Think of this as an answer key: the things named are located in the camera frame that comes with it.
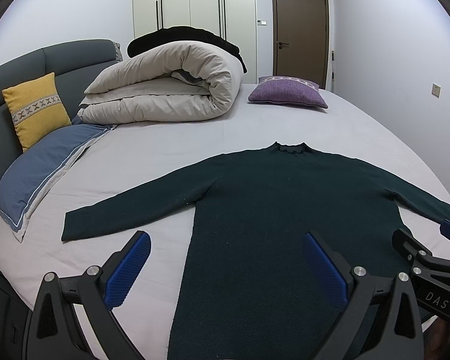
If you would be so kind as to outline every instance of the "blue pillow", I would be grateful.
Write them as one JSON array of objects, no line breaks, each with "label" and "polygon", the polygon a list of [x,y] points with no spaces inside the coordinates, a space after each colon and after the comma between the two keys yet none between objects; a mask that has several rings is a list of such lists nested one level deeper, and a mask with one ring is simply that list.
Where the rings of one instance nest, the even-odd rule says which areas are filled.
[{"label": "blue pillow", "polygon": [[80,117],[78,115],[76,115],[73,119],[72,119],[72,124],[76,125],[76,124],[83,124],[83,121],[80,119]]},{"label": "blue pillow", "polygon": [[30,147],[0,180],[0,216],[22,242],[28,221],[51,187],[87,147],[113,126],[79,124],[59,128]]}]

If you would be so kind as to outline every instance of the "door handle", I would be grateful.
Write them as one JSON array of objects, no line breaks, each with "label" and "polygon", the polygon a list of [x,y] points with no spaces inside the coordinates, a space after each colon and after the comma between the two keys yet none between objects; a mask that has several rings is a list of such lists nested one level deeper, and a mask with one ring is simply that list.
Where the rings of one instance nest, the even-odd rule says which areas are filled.
[{"label": "door handle", "polygon": [[157,31],[160,29],[160,25],[158,24],[158,0],[155,0],[155,8],[157,10]]},{"label": "door handle", "polygon": [[164,27],[164,1],[160,0],[160,11],[162,12],[162,28]]},{"label": "door handle", "polygon": [[225,10],[225,0],[223,0],[223,37],[227,40],[227,11]]},{"label": "door handle", "polygon": [[278,44],[279,50],[282,50],[284,45],[287,45],[287,46],[290,45],[290,43],[283,43],[283,42],[277,42],[277,44]]},{"label": "door handle", "polygon": [[218,0],[218,30],[220,32],[220,38],[222,37],[222,15],[220,14],[220,0]]}]

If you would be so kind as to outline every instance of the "white wall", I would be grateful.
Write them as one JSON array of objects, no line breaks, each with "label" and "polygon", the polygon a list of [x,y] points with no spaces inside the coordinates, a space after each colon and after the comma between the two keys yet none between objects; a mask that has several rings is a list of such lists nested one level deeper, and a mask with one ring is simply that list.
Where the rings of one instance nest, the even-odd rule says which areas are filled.
[{"label": "white wall", "polygon": [[411,147],[450,193],[450,17],[440,3],[335,0],[335,59],[335,92]]},{"label": "white wall", "polygon": [[97,38],[120,43],[127,57],[132,0],[14,0],[0,20],[0,65],[41,47]]},{"label": "white wall", "polygon": [[[330,45],[327,73],[327,90],[332,79],[332,50],[334,46],[334,0],[330,6]],[[257,77],[271,76],[274,70],[274,13],[272,0],[257,0],[257,20],[266,20],[266,26],[257,27]]]}]

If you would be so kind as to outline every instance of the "upholstered headboard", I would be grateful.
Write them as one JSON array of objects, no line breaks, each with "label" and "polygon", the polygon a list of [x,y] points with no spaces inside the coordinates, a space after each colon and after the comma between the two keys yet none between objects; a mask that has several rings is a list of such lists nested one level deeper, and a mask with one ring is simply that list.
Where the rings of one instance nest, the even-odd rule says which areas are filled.
[{"label": "upholstered headboard", "polygon": [[0,66],[0,179],[22,154],[2,90],[54,72],[56,89],[72,119],[85,89],[120,57],[116,43],[110,40],[78,40],[35,50]]}]

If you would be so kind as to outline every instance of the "door frame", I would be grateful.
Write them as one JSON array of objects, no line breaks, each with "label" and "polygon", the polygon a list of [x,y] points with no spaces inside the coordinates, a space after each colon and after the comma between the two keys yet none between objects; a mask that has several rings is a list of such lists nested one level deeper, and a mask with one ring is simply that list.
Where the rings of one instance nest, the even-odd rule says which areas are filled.
[{"label": "door frame", "polygon": [[[272,0],[272,5],[274,8],[274,70],[273,74],[276,76],[277,74],[277,0]],[[329,1],[325,0],[325,7],[326,7],[326,29],[325,29],[325,36],[328,40],[327,47],[325,50],[325,69],[323,71],[323,79],[322,82],[318,82],[317,84],[320,85],[321,88],[325,88],[327,85],[327,75],[328,75],[328,59],[330,54],[330,7],[329,7]]]}]

